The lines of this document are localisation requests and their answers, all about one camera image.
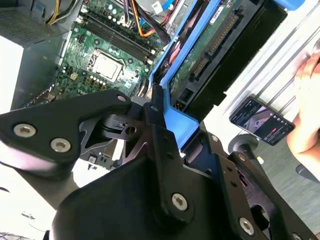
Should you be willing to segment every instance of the blue drive bracket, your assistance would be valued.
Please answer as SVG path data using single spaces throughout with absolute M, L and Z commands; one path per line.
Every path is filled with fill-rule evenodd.
M 274 0 L 276 3 L 280 4 L 282 7 L 288 9 L 289 11 L 297 10 L 305 0 Z
M 161 60 L 158 62 L 157 66 L 154 68 L 152 73 L 149 77 L 149 87 L 154 82 L 154 74 L 156 70 L 160 67 L 161 63 L 163 62 L 164 58 L 166 57 L 168 51 L 170 50 L 171 46 L 175 43 L 175 39 L 178 38 L 185 22 L 188 19 L 188 16 L 191 14 L 192 9 L 194 8 L 197 1 L 193 2 L 192 7 L 190 8 L 189 12 L 187 13 L 185 19 L 181 23 L 179 29 L 176 31 L 176 34 L 167 47 L 165 53 L 163 54 Z M 169 92 L 169 83 L 175 76 L 176 72 L 178 71 L 181 64 L 184 62 L 186 57 L 188 56 L 190 50 L 193 48 L 194 44 L 197 42 L 197 39 L 207 26 L 207 23 L 212 19 L 213 14 L 215 13 L 220 0 L 212 0 L 205 11 L 203 12 L 201 18 L 199 19 L 198 23 L 195 25 L 192 33 L 188 37 L 187 41 L 185 42 L 183 48 L 181 49 L 180 53 L 176 57 L 174 63 L 169 68 L 166 75 L 160 82 L 160 85 L 163 88 L 164 92 L 164 119 L 165 124 L 168 130 L 174 133 L 178 148 L 181 149 L 187 140 L 192 136 L 192 134 L 198 129 L 199 123 L 196 119 L 186 115 L 185 113 L 175 109 L 171 106 L 170 101 L 170 92 Z

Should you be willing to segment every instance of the orange wire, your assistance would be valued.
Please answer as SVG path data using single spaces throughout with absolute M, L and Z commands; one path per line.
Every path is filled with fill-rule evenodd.
M 139 34 L 144 38 L 147 38 L 147 37 L 151 36 L 152 34 L 154 34 L 156 32 L 156 30 L 151 29 L 146 33 L 143 32 L 143 30 L 142 30 L 142 28 L 140 26 L 139 17 L 138 17 L 138 11 L 137 11 L 137 8 L 136 8 L 135 0 L 131 0 L 131 2 L 132 2 L 132 8 L 133 8 L 133 16 L 134 16 L 136 25 L 138 27 Z M 167 24 L 168 20 L 169 20 L 169 17 L 166 16 L 164 21 L 161 23 L 161 26 L 164 26 L 165 24 Z

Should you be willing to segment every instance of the circuit board chip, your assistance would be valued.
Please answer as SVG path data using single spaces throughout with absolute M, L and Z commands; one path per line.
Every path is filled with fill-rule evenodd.
M 122 59 L 116 59 L 100 49 L 95 49 L 87 69 L 114 83 L 124 66 Z

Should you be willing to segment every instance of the silver screw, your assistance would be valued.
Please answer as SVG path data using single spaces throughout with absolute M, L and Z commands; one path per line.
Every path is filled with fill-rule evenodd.
M 66 153 L 71 149 L 71 143 L 64 138 L 56 138 L 51 142 L 51 148 L 57 153 Z
M 188 208 L 188 202 L 186 198 L 180 193 L 175 193 L 172 195 L 172 203 L 180 211 L 185 211 Z
M 151 109 L 158 112 L 158 108 L 156 108 L 155 106 L 151 106 Z
M 123 97 L 123 96 L 118 96 L 118 99 L 121 101 L 121 102 L 125 102 L 126 99 Z
M 292 233 L 292 236 L 295 240 L 302 240 L 302 238 L 296 233 Z
M 13 132 L 15 135 L 21 138 L 30 138 L 34 136 L 37 132 L 34 126 L 30 124 L 22 123 L 18 124 L 13 128 Z
M 242 154 L 242 153 L 239 153 L 238 154 L 238 157 L 242 160 L 242 161 L 246 161 L 246 157 Z
M 245 231 L 248 235 L 252 236 L 253 234 L 255 234 L 254 227 L 246 218 L 241 217 L 239 219 L 239 223 L 243 231 Z
M 219 139 L 215 135 L 212 135 L 211 137 L 212 137 L 213 141 L 219 142 Z

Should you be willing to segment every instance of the smartphone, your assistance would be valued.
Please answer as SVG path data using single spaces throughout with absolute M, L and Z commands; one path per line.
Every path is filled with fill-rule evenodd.
M 293 123 L 252 96 L 240 104 L 229 120 L 271 146 L 276 145 L 295 129 Z

